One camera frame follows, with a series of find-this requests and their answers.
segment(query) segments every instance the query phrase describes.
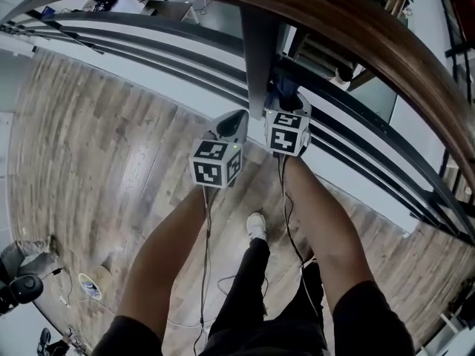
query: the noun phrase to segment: person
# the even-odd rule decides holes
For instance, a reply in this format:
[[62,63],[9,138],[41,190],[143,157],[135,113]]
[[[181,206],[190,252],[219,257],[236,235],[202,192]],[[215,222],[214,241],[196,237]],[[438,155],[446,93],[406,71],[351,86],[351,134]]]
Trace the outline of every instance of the person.
[[[22,265],[27,257],[35,259]],[[7,285],[25,274],[42,276],[58,260],[56,238],[40,241],[14,241],[0,254],[0,280]]]
[[[300,157],[284,162],[283,183],[315,260],[303,270],[289,305],[275,319],[264,321],[261,285],[269,246],[264,218],[250,215],[249,248],[202,355],[328,355],[324,292],[337,356],[414,355],[411,337],[379,290],[345,210]],[[162,354],[171,288],[206,218],[203,195],[201,187],[193,188],[145,241],[117,315],[92,355]],[[213,190],[207,189],[206,196],[211,202]]]
[[46,346],[44,356],[65,356],[72,343],[77,343],[77,336],[74,330],[68,326],[68,334],[64,334],[62,339]]

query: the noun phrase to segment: leg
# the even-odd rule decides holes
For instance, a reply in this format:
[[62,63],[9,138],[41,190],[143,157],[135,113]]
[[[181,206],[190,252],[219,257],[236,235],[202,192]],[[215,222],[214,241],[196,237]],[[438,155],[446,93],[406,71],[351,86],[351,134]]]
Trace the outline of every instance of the leg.
[[243,256],[231,290],[224,301],[209,336],[230,328],[249,328],[263,322],[264,306],[261,286],[264,282],[269,246],[265,240],[265,221],[260,214],[248,219],[252,238]]
[[[317,313],[315,313],[315,310],[309,301],[305,287],[307,287],[309,296],[312,299],[313,306]],[[321,285],[320,268],[318,267],[317,262],[312,262],[304,269],[300,286],[298,287],[294,298],[276,319],[308,320],[318,323],[323,330],[323,306],[321,305],[323,297],[324,290]]]
[[17,275],[37,274],[42,276],[49,266],[55,263],[55,259],[49,253],[41,253],[35,260],[25,266],[20,266]]

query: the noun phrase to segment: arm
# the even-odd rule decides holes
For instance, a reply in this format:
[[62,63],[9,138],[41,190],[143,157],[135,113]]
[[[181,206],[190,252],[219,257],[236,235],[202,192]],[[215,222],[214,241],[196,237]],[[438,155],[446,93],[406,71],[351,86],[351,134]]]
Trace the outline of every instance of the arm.
[[353,286],[373,281],[363,247],[347,213],[300,158],[289,157],[286,189],[321,272],[330,311]]
[[163,340],[171,287],[205,218],[203,189],[195,187],[142,245],[130,270],[118,315],[145,324]]

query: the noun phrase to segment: black pants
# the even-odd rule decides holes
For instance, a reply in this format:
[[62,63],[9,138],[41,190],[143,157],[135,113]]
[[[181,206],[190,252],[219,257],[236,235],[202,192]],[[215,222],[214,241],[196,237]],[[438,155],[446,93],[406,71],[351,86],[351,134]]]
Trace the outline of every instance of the black pants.
[[[261,287],[269,255],[269,246],[266,241],[261,239],[251,241],[249,249],[244,253],[231,291],[211,327],[209,336],[224,329],[250,329],[263,322],[264,306]],[[310,263],[304,269],[304,278],[318,315],[309,301],[301,280],[297,294],[276,319],[309,320],[317,323],[323,331],[321,300],[324,290],[317,263]]]
[[60,340],[46,347],[49,356],[65,356],[69,350],[69,345]]

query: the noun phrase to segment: metal railing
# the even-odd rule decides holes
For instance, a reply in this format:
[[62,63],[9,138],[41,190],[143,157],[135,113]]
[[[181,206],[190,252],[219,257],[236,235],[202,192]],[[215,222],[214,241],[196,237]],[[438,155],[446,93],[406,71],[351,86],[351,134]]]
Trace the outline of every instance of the metal railing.
[[[108,53],[152,67],[248,108],[258,119],[263,114],[263,95],[270,88],[272,75],[277,73],[285,76],[370,130],[423,176],[433,188],[433,192],[425,191],[391,158],[317,107],[312,111],[311,131],[314,146],[326,151],[386,191],[417,219],[475,245],[475,228],[468,218],[473,210],[456,200],[440,175],[406,139],[360,101],[285,57],[280,51],[282,29],[287,23],[303,26],[307,32],[318,28],[325,32],[325,25],[322,27],[325,21],[331,21],[333,24],[338,21],[335,17],[329,20],[319,16],[321,11],[318,8],[315,11],[308,10],[307,3],[313,0],[305,0],[306,4],[303,5],[297,4],[296,0],[283,1],[283,6],[294,4],[292,12],[285,9],[279,11],[280,8],[268,0],[240,0],[238,4],[243,39],[156,16],[110,12],[73,12],[42,16],[33,10],[52,1],[54,0],[27,0],[21,3],[4,19],[0,31],[15,36],[38,36],[48,41],[86,46],[96,51],[97,56]],[[260,8],[250,7],[249,3]],[[350,12],[353,6],[348,1],[329,0],[327,3],[330,6],[336,6],[338,3],[339,11],[347,10],[347,19],[352,18],[358,25],[362,25],[349,28],[346,34],[345,25],[333,28],[332,30],[336,30],[335,37],[339,44],[359,57],[375,75],[386,81],[420,112],[461,165],[467,181],[475,187],[475,174],[472,169],[475,142],[472,127],[468,124],[474,116],[443,66],[407,28],[382,7],[367,4],[365,0],[351,0],[352,4],[359,3],[363,5],[363,9],[368,9],[364,15],[364,18],[368,19],[368,28],[364,26],[364,19],[357,13]],[[300,16],[295,13],[296,10],[301,12]],[[20,14],[26,14],[30,18],[15,21]],[[85,23],[101,23],[107,27],[88,26]],[[242,58],[246,70],[192,49],[125,33],[117,29],[117,25],[166,33],[217,48]],[[370,37],[367,36],[367,30],[371,33]],[[394,38],[400,38],[401,42],[396,43],[392,40]]]
[[[468,58],[468,52],[472,50],[475,46],[475,41],[467,41],[465,38],[464,29],[459,17],[459,14],[456,11],[456,6],[453,0],[441,0],[444,13],[445,13],[445,20],[447,23],[448,34],[450,39],[451,48],[445,52],[445,56],[447,58],[452,59],[453,67],[452,67],[452,76],[453,79],[456,81],[457,85],[460,86],[461,91],[464,93],[467,103],[469,105],[472,104],[473,99],[473,91],[472,91],[472,81],[471,81],[471,66],[470,61]],[[459,63],[457,61],[457,56],[463,56],[463,62],[465,66],[465,80],[462,80],[462,73],[459,69]],[[447,165],[449,162],[449,153],[446,151],[444,154],[444,158],[442,161],[442,165],[440,168],[439,175],[443,178],[447,171]],[[451,190],[453,194],[457,194],[460,188],[460,184],[462,181],[462,172],[458,170],[456,172],[455,180],[453,181],[453,185]],[[468,199],[469,204],[473,204],[474,202],[474,193],[470,193],[470,197]]]

